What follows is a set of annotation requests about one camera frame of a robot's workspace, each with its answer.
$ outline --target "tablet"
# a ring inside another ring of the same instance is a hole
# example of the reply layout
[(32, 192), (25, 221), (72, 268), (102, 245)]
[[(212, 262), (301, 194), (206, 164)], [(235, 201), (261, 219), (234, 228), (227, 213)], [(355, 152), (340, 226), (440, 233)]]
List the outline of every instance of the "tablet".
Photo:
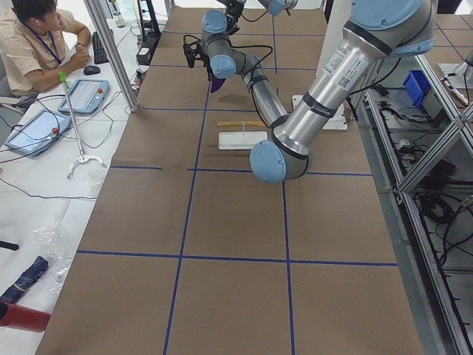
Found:
[[(74, 113), (90, 115), (102, 103), (109, 92), (110, 84), (107, 80), (77, 79), (69, 89)], [(69, 105), (64, 99), (58, 108), (59, 112), (69, 115)]]
[(43, 109), (11, 134), (4, 145), (19, 154), (35, 157), (50, 148), (70, 124), (71, 117)]

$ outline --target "computer keyboard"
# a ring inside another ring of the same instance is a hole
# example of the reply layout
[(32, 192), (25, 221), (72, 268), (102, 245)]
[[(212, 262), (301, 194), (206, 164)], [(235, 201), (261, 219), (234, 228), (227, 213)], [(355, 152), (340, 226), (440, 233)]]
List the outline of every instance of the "computer keyboard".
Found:
[(106, 57), (105, 48), (103, 48), (102, 41), (98, 38), (97, 32), (94, 32), (92, 35), (92, 48), (94, 49), (94, 63), (108, 63), (109, 59)]

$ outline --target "lanyard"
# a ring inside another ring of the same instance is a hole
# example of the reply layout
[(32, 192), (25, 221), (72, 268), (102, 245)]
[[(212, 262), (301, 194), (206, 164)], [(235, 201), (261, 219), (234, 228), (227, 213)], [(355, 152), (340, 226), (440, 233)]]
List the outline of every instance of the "lanyard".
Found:
[(47, 49), (47, 51), (49, 53), (51, 53), (51, 55), (54, 57), (54, 59), (56, 60), (56, 62), (61, 65), (62, 63), (62, 60), (59, 58), (59, 54), (58, 54), (58, 48), (56, 47), (56, 43), (54, 41), (54, 36), (52, 35), (52, 32), (51, 31), (47, 31), (48, 34), (50, 35), (50, 38), (51, 38), (51, 42), (52, 42), (52, 45), (54, 46), (54, 51), (55, 53), (52, 51), (52, 49), (50, 48), (50, 46), (48, 46), (46, 44), (46, 42), (43, 41), (43, 39), (41, 38), (41, 36), (36, 32), (34, 31), (33, 28), (31, 28), (30, 26), (28, 26), (27, 24), (25, 24), (23, 21), (21, 22), (28, 30), (31, 31), (31, 33), (33, 35), (35, 35), (35, 37), (43, 44), (44, 48)]

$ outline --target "red cup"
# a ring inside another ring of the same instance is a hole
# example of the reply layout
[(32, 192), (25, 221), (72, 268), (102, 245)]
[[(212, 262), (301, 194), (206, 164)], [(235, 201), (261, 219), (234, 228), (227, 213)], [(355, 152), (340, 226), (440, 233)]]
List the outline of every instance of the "red cup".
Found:
[(35, 331), (46, 329), (51, 314), (13, 303), (0, 302), (0, 327)]

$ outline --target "white desk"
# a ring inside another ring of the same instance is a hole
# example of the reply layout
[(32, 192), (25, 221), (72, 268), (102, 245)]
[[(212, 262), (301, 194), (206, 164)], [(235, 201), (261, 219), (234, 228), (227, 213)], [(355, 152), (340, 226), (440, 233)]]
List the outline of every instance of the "white desk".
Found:
[[(122, 60), (127, 75), (132, 79), (139, 66), (135, 61), (137, 45), (136, 37), (130, 31), (131, 24), (123, 29), (116, 28), (113, 22), (110, 22), (110, 24), (114, 30), (115, 43), (120, 42), (118, 50), (123, 55)], [(90, 64), (93, 64), (92, 45), (89, 47), (89, 52), (91, 54)], [(101, 69), (100, 74), (91, 75), (87, 78), (106, 79), (110, 83), (109, 94), (99, 107), (99, 109), (102, 109), (104, 105), (112, 100), (114, 93), (120, 92), (120, 87), (109, 63), (100, 64), (99, 67)], [(84, 77), (82, 71), (77, 70), (68, 77), (68, 82), (72, 83), (75, 79)], [(42, 93), (39, 97), (55, 94), (64, 94), (62, 86)], [(61, 98), (45, 98), (42, 102), (49, 109), (57, 111)], [(27, 122), (42, 108), (40, 104), (33, 104), (21, 119), (20, 124)], [(119, 94), (106, 108), (105, 113), (114, 120), (110, 136), (97, 149), (84, 146), (84, 150), (86, 154), (101, 157), (107, 168), (103, 168), (96, 161), (90, 161), (78, 166), (74, 171), (73, 178), (67, 180), (69, 166), (79, 158), (80, 154), (75, 140), (61, 138), (37, 158), (28, 157), (9, 163), (0, 163), (0, 167), (4, 170), (0, 174), (0, 178), (21, 187), (32, 195), (97, 197), (128, 120), (129, 109), (123, 95)], [(87, 118), (88, 116), (77, 116), (80, 125), (79, 132), (83, 141), (91, 146), (96, 146), (106, 137), (111, 121), (103, 112), (99, 112), (90, 121), (87, 121)], [(71, 129), (65, 135), (75, 137), (74, 130)], [(19, 155), (13, 152), (0, 153), (0, 161), (18, 157)], [(38, 255), (46, 257), (48, 251), (58, 246), (64, 247), (66, 252), (63, 254), (73, 255), (95, 204), (93, 200), (32, 198), (1, 181), (0, 201), (0, 240), (20, 245), (18, 251), (0, 248), (0, 294), (17, 280)], [(50, 243), (48, 247), (40, 246), (36, 242), (33, 231), (42, 227), (53, 226), (61, 210), (67, 206), (67, 201), (70, 201), (70, 204), (61, 222), (64, 233), (62, 241)], [(57, 258), (50, 259), (49, 262), (50, 269), (20, 299), (18, 304), (52, 312), (59, 288), (64, 281), (64, 277), (59, 277), (60, 280), (57, 282), (57, 273), (64, 266), (70, 265), (70, 262)], [(0, 328), (0, 354), (34, 354), (42, 336), (43, 333), (37, 334)]]

